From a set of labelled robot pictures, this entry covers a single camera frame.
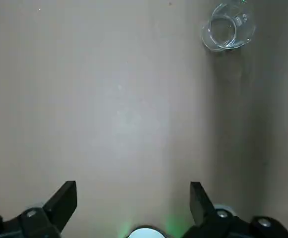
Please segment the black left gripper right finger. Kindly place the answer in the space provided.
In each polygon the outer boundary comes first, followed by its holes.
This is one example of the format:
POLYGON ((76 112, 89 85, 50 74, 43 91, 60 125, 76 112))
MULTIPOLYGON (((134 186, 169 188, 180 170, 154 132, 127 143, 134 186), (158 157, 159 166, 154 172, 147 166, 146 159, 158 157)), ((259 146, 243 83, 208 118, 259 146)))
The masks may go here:
POLYGON ((189 206, 195 224, 184 238, 288 238, 288 230, 274 218, 254 216, 246 222, 225 208, 215 208, 197 181, 190 182, 189 206))

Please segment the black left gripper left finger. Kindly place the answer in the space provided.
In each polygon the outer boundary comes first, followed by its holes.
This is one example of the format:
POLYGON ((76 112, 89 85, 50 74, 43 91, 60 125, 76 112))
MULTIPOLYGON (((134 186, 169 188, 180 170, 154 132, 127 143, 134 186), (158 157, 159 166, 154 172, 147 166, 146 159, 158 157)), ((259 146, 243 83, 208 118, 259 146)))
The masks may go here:
POLYGON ((60 238, 77 208, 77 187, 66 181, 41 207, 31 207, 4 221, 0 215, 0 238, 60 238))

